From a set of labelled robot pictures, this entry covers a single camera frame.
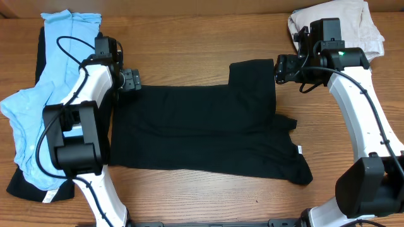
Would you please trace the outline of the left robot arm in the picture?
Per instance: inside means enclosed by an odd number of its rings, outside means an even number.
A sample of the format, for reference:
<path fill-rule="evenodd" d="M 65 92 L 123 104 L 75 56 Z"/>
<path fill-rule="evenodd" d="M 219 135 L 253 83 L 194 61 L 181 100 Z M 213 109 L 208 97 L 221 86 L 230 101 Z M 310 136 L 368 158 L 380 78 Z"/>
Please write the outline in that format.
<path fill-rule="evenodd" d="M 73 181 L 95 216 L 95 226 L 134 226 L 109 173 L 110 145 L 100 118 L 105 95 L 141 89 L 139 72 L 123 68 L 123 48 L 114 38 L 99 34 L 94 53 L 79 63 L 80 76 L 72 91 L 57 105 L 43 110 L 47 141 L 54 168 L 61 179 Z"/>

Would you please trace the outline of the black t-shirt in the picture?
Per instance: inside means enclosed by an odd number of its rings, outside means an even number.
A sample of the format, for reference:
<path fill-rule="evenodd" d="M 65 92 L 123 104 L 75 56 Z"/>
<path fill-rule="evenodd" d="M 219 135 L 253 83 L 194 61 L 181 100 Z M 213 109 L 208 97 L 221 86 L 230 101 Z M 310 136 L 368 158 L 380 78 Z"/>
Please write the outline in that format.
<path fill-rule="evenodd" d="M 276 114 L 274 63 L 233 63 L 217 86 L 143 86 L 123 93 L 114 110 L 110 164 L 157 170 L 203 170 L 312 182 L 290 132 Z"/>

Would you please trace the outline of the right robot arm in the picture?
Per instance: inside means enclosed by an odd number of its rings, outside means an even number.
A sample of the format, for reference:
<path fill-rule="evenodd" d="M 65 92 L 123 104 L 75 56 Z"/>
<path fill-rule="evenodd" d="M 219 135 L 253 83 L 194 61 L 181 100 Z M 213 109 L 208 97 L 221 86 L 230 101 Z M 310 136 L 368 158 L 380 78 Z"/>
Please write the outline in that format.
<path fill-rule="evenodd" d="M 353 147 L 353 165 L 336 181 L 335 196 L 297 219 L 271 226 L 356 226 L 403 212 L 403 144 L 377 99 L 369 61 L 347 48 L 338 18 L 313 21 L 293 34 L 295 55 L 279 55 L 275 81 L 300 84 L 307 93 L 323 85 L 337 101 Z"/>

